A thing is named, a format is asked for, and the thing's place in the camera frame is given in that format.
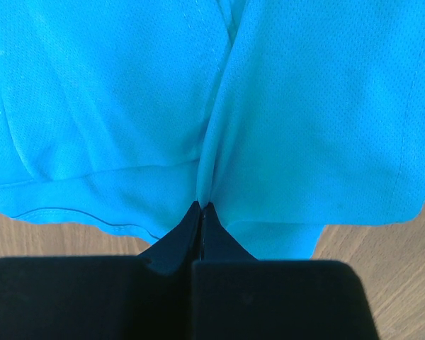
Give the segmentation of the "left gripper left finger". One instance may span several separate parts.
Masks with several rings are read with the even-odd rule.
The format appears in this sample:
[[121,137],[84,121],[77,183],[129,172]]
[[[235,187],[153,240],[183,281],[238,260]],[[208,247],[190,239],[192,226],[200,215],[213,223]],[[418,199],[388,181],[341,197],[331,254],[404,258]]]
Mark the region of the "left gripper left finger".
[[189,339],[200,221],[138,256],[0,258],[0,339]]

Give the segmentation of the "teal t shirt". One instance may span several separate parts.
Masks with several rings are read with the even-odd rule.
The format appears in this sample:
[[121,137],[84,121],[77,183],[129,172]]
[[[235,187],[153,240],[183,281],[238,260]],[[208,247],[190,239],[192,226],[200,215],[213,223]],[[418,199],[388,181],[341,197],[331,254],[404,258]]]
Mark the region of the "teal t shirt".
[[0,213],[260,259],[425,202],[425,1],[0,1]]

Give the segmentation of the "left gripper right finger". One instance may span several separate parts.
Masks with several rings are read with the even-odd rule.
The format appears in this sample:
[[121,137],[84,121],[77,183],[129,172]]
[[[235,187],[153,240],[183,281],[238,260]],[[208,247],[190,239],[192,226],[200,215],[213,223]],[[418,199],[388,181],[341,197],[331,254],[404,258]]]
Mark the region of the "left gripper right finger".
[[363,285],[340,261],[260,261],[202,211],[193,339],[378,339]]

